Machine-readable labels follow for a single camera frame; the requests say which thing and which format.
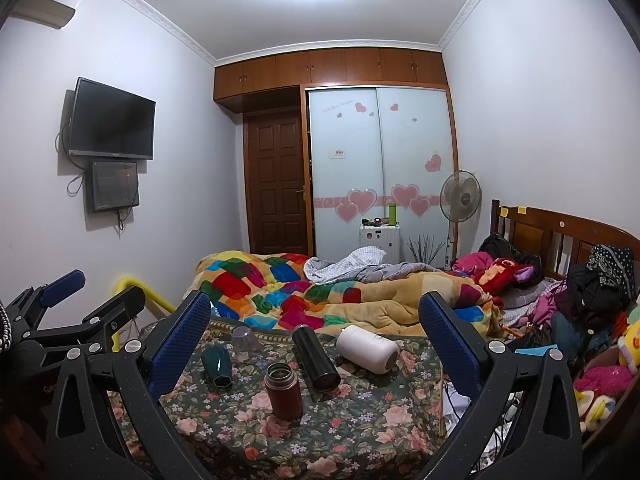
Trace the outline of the red steel thermos cup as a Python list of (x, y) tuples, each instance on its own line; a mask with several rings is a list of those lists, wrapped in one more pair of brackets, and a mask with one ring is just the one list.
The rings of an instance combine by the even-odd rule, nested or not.
[(288, 422), (303, 416), (302, 394), (292, 367), (283, 362), (270, 364), (266, 370), (265, 387), (274, 416)]

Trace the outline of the colourful patchwork blanket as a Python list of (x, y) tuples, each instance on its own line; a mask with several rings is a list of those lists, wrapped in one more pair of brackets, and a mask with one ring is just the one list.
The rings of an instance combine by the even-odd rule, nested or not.
[(204, 292), (218, 318), (261, 330), (307, 325), (333, 336), (349, 325), (381, 335), (422, 336), (420, 299), (439, 292), (480, 336), (502, 335), (500, 306), (470, 278), (421, 271), (399, 280), (318, 285), (304, 278), (307, 260), (299, 254), (217, 252), (201, 260), (189, 289)]

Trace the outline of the standing electric fan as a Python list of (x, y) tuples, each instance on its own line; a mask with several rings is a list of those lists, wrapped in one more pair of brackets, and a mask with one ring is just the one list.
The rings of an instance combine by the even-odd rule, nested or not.
[(457, 258), (459, 226), (480, 208), (480, 181), (472, 172), (455, 171), (442, 184), (439, 200), (440, 211), (448, 221), (446, 266), (451, 266)]

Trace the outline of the grey white crumpled cloth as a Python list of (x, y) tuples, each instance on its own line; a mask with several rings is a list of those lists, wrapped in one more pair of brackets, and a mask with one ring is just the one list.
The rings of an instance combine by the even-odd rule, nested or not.
[(395, 281), (408, 278), (413, 273), (436, 271), (434, 266), (424, 262), (384, 262), (385, 256), (386, 251), (381, 248), (360, 247), (338, 261), (318, 257), (309, 258), (303, 265), (303, 272), (305, 278), (311, 283), (329, 285), (347, 281), (359, 283)]

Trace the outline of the red plush toy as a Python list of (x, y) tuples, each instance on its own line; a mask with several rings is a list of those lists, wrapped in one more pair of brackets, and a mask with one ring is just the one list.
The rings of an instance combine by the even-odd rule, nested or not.
[(526, 282), (535, 272), (532, 264), (518, 263), (510, 258), (496, 259), (483, 272), (474, 276), (474, 283), (491, 296), (499, 296), (514, 283)]

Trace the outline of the yellow padded rail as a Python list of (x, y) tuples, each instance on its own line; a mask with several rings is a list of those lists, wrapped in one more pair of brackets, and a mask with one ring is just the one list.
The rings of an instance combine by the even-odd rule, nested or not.
[(125, 342), (139, 336), (142, 332), (143, 321), (149, 321), (152, 316), (154, 316), (156, 320), (159, 320), (160, 318), (166, 318), (166, 316), (174, 313), (175, 310), (177, 310), (177, 308), (173, 304), (160, 296), (160, 294), (152, 289), (149, 285), (130, 275), (119, 278), (113, 287), (113, 292), (115, 295), (117, 295), (129, 287), (140, 288), (144, 293), (144, 308), (140, 312), (140, 314), (142, 315), (142, 320), (139, 320), (139, 315), (136, 314), (132, 321), (128, 322), (124, 328), (119, 330), (112, 337), (113, 351), (119, 351)]

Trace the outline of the frosted wardrobe with hearts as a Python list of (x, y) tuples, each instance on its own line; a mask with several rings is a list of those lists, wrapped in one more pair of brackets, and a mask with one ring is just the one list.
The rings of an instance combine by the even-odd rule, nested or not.
[(314, 247), (340, 260), (360, 226), (388, 224), (397, 205), (400, 262), (446, 266), (439, 194), (454, 172), (448, 94), (419, 87), (314, 89), (307, 94)]

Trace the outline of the white insulated bottle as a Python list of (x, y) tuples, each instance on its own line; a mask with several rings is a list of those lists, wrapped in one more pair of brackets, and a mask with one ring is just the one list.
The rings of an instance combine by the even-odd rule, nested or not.
[(349, 325), (341, 331), (335, 348), (342, 358), (377, 375), (389, 372), (399, 354), (396, 342), (355, 325)]

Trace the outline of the green bottle on cabinet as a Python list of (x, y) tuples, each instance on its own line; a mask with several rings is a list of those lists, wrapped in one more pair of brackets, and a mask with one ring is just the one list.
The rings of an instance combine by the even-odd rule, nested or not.
[(388, 225), (396, 226), (397, 224), (397, 205), (391, 203), (388, 205)]

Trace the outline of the black cylindrical flask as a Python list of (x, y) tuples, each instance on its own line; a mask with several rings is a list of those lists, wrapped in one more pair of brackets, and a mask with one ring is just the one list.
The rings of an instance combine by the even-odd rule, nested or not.
[(316, 333), (307, 325), (299, 325), (293, 330), (292, 339), (311, 387), (318, 392), (336, 389), (341, 382), (340, 374)]

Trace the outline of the small wall monitor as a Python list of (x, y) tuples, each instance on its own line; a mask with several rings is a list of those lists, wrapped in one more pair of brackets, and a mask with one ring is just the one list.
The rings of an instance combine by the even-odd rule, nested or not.
[(140, 202), (138, 166), (128, 160), (95, 159), (86, 173), (89, 214), (137, 207)]

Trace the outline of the white small cabinet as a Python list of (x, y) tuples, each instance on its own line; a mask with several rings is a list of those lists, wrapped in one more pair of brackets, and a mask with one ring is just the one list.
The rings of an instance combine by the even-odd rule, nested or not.
[(360, 226), (359, 246), (373, 246), (384, 250), (384, 262), (400, 263), (400, 224), (394, 226)]

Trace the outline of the yellow plush toy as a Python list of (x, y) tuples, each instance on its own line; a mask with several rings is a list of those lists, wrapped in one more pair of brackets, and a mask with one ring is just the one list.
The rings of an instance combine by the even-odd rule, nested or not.
[(631, 374), (639, 371), (640, 364), (640, 321), (627, 327), (623, 336), (617, 341), (618, 362), (627, 367)]

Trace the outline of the dark green faceted cup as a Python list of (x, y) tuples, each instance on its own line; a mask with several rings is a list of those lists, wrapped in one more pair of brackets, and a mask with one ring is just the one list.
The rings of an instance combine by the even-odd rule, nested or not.
[(219, 390), (232, 387), (232, 366), (228, 350), (221, 346), (210, 346), (203, 351), (201, 361), (207, 378)]

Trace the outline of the blue booklet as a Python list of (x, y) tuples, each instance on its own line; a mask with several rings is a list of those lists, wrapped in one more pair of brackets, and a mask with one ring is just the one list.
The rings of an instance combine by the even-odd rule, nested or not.
[(544, 356), (550, 350), (556, 350), (558, 346), (556, 344), (547, 344), (540, 347), (518, 348), (515, 350), (516, 354), (522, 356)]

